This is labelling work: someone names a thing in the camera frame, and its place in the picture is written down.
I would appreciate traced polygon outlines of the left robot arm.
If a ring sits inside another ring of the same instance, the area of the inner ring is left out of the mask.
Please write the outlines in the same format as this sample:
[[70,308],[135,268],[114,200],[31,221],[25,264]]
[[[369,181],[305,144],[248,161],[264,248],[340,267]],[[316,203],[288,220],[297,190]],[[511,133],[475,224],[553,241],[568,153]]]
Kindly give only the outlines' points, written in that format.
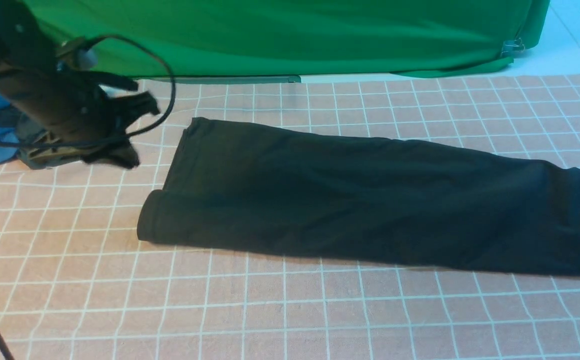
[[82,161],[134,169],[140,158],[127,133],[157,100],[129,77],[93,71],[98,38],[57,45],[24,2],[0,0],[0,96],[11,107],[16,157],[32,169]]

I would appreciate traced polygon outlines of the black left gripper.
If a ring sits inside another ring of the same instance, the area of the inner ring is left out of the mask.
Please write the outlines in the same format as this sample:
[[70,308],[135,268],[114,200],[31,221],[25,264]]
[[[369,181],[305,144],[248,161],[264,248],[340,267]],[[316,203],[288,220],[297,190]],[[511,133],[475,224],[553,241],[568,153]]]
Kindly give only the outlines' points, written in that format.
[[[110,98],[103,85],[133,94]],[[140,117],[161,114],[136,80],[104,71],[0,71],[0,95],[44,129],[33,148],[20,150],[20,161],[32,170],[75,162],[132,170],[140,158],[127,139],[101,140],[123,136]]]

